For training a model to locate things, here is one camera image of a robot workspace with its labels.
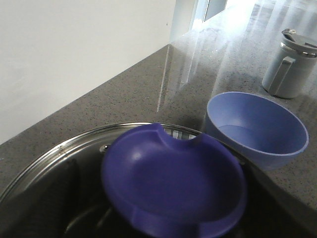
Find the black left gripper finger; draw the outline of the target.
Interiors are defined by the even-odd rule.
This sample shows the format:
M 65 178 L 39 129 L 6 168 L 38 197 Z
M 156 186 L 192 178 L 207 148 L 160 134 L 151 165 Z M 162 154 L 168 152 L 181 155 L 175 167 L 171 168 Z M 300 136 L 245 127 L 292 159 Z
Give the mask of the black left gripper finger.
M 78 194 L 79 166 L 74 160 L 0 204 L 2 238 L 60 238 Z

